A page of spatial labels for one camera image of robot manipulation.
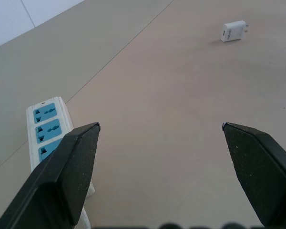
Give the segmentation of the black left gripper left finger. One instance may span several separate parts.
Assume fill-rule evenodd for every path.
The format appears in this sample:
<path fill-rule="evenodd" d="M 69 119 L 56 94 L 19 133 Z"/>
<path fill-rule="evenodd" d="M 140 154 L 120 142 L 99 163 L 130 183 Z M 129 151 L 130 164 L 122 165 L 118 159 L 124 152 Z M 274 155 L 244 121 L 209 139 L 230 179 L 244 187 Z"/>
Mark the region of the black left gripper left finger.
<path fill-rule="evenodd" d="M 74 229 L 92 178 L 98 122 L 67 133 L 29 175 L 0 218 L 0 229 Z"/>

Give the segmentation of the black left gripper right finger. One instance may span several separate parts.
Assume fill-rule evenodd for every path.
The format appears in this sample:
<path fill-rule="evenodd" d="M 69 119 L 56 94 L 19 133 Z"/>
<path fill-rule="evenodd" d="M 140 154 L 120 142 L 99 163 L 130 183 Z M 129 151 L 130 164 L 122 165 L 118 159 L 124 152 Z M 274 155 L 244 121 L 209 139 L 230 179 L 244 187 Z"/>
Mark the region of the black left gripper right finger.
<path fill-rule="evenodd" d="M 263 226 L 286 227 L 286 151 L 260 130 L 223 123 L 238 181 Z"/>

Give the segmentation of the white power strip blue sockets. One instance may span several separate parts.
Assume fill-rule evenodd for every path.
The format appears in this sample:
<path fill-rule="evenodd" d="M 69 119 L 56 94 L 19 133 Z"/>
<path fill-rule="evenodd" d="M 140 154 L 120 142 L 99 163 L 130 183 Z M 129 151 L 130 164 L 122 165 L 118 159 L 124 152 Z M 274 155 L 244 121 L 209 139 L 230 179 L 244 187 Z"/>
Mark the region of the white power strip blue sockets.
<path fill-rule="evenodd" d="M 54 97 L 26 110 L 31 170 L 49 156 L 73 129 L 62 98 Z"/>

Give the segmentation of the white USB charger plug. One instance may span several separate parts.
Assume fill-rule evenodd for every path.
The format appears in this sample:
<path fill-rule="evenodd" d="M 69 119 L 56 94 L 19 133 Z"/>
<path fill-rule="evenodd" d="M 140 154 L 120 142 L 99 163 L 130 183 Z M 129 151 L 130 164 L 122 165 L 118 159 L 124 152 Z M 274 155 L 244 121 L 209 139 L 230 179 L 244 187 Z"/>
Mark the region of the white USB charger plug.
<path fill-rule="evenodd" d="M 231 42 L 240 40 L 247 32 L 247 23 L 245 21 L 234 21 L 225 23 L 221 32 L 222 42 Z"/>

